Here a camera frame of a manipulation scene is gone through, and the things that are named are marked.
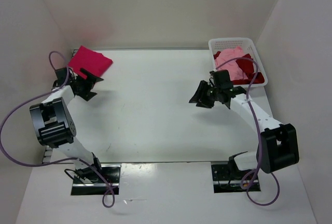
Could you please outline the magenta t shirt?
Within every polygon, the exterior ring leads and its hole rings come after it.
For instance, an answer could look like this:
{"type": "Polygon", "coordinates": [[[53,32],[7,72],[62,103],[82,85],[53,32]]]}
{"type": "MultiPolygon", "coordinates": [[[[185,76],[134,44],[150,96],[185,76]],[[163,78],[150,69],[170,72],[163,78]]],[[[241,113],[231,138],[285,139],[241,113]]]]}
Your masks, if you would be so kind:
{"type": "Polygon", "coordinates": [[[80,71],[81,68],[95,76],[101,77],[112,64],[113,61],[101,53],[92,51],[84,46],[80,46],[76,54],[68,63],[68,66],[75,74],[86,79],[87,76],[80,71]]]}

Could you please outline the light pink t shirt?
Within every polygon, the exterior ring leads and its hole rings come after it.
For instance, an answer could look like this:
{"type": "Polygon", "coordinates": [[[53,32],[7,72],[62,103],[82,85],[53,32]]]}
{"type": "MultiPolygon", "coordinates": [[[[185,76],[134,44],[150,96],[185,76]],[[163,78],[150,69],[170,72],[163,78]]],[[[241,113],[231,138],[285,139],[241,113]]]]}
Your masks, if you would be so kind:
{"type": "MultiPolygon", "coordinates": [[[[214,62],[216,67],[219,67],[221,64],[231,59],[240,58],[243,57],[244,55],[245,53],[243,52],[243,49],[237,46],[234,49],[225,49],[223,51],[218,51],[216,54],[214,54],[214,62]]],[[[235,60],[226,63],[224,66],[220,67],[219,69],[227,70],[229,72],[231,81],[247,79],[246,74],[238,66],[235,60]]]]}

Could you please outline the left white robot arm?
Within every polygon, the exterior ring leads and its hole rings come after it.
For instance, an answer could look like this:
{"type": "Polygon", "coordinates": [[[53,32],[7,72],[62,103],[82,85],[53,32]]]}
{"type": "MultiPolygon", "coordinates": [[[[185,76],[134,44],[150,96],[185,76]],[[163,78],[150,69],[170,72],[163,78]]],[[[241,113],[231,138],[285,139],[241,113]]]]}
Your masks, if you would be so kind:
{"type": "Polygon", "coordinates": [[[52,92],[44,101],[30,107],[34,130],[39,143],[61,151],[68,158],[74,158],[75,173],[82,180],[99,182],[104,170],[94,153],[88,151],[77,139],[74,120],[67,107],[75,96],[89,101],[94,96],[93,87],[102,78],[81,68],[80,75],[67,68],[55,70],[56,81],[52,92]]]}

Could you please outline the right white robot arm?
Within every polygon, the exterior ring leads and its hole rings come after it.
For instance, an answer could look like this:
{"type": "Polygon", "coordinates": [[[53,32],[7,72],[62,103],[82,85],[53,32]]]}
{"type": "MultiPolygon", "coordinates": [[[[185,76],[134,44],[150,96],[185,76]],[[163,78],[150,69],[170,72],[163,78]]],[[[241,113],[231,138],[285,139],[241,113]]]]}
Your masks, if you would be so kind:
{"type": "Polygon", "coordinates": [[[241,178],[246,170],[256,166],[273,173],[299,162],[296,129],[292,124],[282,124],[259,107],[241,86],[210,85],[202,80],[189,100],[197,107],[211,109],[220,102],[240,116],[258,135],[256,152],[243,152],[227,167],[233,179],[241,178]]]}

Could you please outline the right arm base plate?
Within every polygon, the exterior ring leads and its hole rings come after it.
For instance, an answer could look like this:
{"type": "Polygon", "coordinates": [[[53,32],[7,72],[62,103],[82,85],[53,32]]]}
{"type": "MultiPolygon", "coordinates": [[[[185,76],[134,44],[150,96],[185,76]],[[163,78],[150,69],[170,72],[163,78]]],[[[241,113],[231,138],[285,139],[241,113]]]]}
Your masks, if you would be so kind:
{"type": "Polygon", "coordinates": [[[211,170],[214,193],[238,193],[246,191],[241,188],[241,179],[249,170],[231,172],[227,162],[212,163],[211,170]]]}

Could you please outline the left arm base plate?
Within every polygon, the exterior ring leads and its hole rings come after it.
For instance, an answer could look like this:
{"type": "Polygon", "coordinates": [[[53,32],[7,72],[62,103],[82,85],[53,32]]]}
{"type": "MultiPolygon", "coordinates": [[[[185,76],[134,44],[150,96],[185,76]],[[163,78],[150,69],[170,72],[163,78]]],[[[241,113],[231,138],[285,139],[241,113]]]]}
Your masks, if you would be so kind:
{"type": "MultiPolygon", "coordinates": [[[[96,182],[92,182],[88,179],[79,178],[71,169],[66,171],[73,181],[71,195],[103,195],[106,192],[107,186],[100,178],[96,182]]],[[[120,164],[102,164],[102,173],[107,182],[111,184],[114,195],[119,194],[120,171],[120,164]]]]}

